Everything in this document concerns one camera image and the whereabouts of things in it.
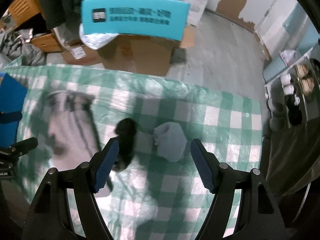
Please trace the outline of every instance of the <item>teal box lid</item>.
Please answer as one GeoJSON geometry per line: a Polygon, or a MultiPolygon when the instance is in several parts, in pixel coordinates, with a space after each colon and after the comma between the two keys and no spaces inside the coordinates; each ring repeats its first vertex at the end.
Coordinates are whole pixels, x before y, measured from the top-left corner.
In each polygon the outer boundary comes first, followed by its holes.
{"type": "Polygon", "coordinates": [[[189,3],[178,0],[84,0],[84,34],[120,33],[181,41],[189,3]]]}

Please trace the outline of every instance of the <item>metal screw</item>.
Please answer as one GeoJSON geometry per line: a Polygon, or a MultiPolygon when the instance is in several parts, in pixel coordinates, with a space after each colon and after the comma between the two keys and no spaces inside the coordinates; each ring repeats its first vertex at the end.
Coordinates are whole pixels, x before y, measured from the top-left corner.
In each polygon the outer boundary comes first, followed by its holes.
{"type": "Polygon", "coordinates": [[[260,171],[258,169],[253,169],[252,172],[256,175],[259,175],[260,174],[260,171]]]}
{"type": "Polygon", "coordinates": [[[228,168],[229,165],[226,164],[226,163],[220,163],[219,166],[220,166],[220,168],[222,168],[222,169],[226,169],[226,168],[228,168]]]}
{"type": "Polygon", "coordinates": [[[89,164],[88,162],[83,162],[83,163],[80,164],[80,167],[83,168],[83,169],[85,169],[85,168],[88,168],[89,165],[90,165],[90,164],[89,164]]]}
{"type": "Polygon", "coordinates": [[[55,172],[56,172],[56,168],[50,168],[49,170],[48,170],[48,173],[49,174],[54,174],[55,172]]]}

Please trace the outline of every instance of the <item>wooden drawer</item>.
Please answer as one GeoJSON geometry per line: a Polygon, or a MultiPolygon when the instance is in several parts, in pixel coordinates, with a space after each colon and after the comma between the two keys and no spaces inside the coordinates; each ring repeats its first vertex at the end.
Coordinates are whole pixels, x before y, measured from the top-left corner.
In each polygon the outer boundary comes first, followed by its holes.
{"type": "Polygon", "coordinates": [[[9,12],[19,26],[40,13],[38,0],[14,0],[9,6],[9,12]]]}
{"type": "Polygon", "coordinates": [[[52,33],[32,38],[31,44],[44,52],[60,52],[61,48],[52,33]]]}

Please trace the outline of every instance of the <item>qr code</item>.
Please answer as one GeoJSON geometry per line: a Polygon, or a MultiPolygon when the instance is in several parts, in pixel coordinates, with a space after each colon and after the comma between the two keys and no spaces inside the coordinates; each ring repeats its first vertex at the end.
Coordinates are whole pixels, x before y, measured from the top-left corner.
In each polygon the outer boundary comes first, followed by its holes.
{"type": "Polygon", "coordinates": [[[92,10],[92,21],[94,23],[105,22],[107,20],[107,13],[105,8],[92,10]]]}

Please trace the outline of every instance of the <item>green and white tablecloth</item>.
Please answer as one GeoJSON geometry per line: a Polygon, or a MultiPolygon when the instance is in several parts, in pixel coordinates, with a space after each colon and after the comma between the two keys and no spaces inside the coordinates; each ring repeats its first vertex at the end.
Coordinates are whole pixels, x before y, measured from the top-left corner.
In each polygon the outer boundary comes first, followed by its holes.
{"type": "MultiPolygon", "coordinates": [[[[76,90],[95,95],[92,113],[103,147],[115,125],[131,117],[139,124],[135,158],[121,173],[111,173],[110,196],[96,197],[114,239],[194,239],[213,195],[203,187],[190,155],[190,141],[205,148],[234,169],[259,166],[261,151],[260,103],[197,85],[122,71],[74,65],[20,66],[19,59],[4,69],[28,87],[17,140],[37,137],[39,146],[18,164],[21,186],[31,202],[52,163],[47,143],[48,93],[76,90]],[[188,140],[183,158],[170,163],[157,156],[153,129],[178,122],[188,140]]],[[[74,196],[70,210],[77,233],[83,235],[74,196]]],[[[236,192],[226,235],[233,232],[240,192],[236,192]]]]}

